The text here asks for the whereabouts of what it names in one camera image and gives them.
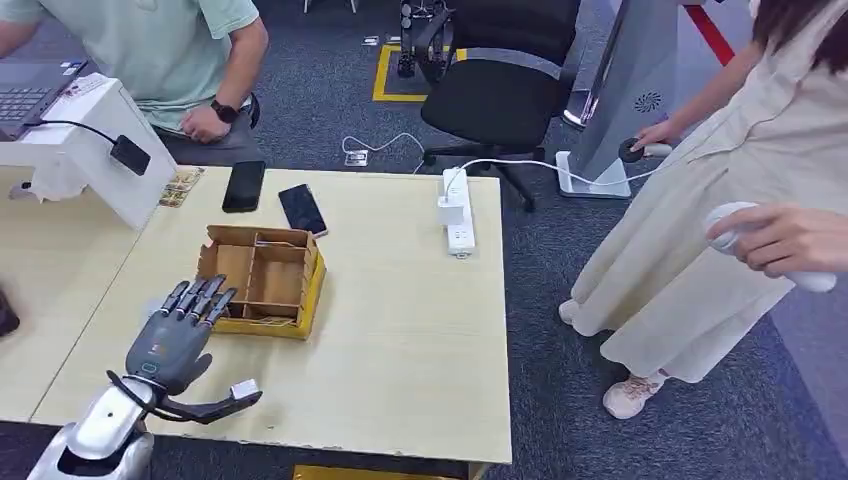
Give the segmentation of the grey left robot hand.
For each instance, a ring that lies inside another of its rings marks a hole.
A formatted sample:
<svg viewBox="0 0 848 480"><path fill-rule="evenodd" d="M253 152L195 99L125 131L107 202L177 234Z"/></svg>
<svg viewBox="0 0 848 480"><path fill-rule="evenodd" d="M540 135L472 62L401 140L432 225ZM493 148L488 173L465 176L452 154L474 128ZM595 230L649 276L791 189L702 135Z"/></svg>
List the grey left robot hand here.
<svg viewBox="0 0 848 480"><path fill-rule="evenodd" d="M222 288L224 274L179 282L154 310L133 342L125 370L170 396L187 390L211 364L203 352L215 323L238 289Z"/></svg>

